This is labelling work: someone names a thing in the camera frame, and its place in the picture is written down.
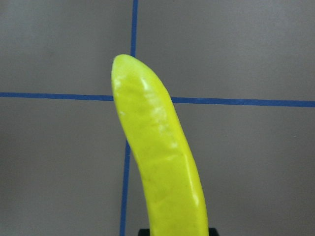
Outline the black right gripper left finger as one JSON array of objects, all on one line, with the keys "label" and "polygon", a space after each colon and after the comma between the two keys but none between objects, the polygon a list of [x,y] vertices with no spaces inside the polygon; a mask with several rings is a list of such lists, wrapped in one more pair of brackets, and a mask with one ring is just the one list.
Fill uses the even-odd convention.
[{"label": "black right gripper left finger", "polygon": [[150,236],[150,229],[140,229],[138,236]]}]

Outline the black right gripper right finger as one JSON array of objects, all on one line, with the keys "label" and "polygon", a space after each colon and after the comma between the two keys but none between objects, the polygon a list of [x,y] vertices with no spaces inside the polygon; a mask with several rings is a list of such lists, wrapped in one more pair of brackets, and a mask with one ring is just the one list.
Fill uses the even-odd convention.
[{"label": "black right gripper right finger", "polygon": [[219,236],[216,228],[209,228],[209,236]]}]

